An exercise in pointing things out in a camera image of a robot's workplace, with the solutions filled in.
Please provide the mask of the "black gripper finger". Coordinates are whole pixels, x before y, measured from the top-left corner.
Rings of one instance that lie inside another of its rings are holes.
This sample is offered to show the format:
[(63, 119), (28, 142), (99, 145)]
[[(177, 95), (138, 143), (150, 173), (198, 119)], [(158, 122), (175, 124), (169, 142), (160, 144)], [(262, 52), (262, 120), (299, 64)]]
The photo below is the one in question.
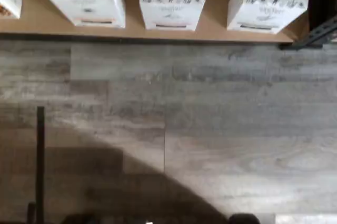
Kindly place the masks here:
[(98, 216), (93, 213), (75, 213), (64, 218), (64, 224), (95, 224)]
[(260, 224), (260, 220), (252, 213), (234, 213), (229, 217), (228, 224)]

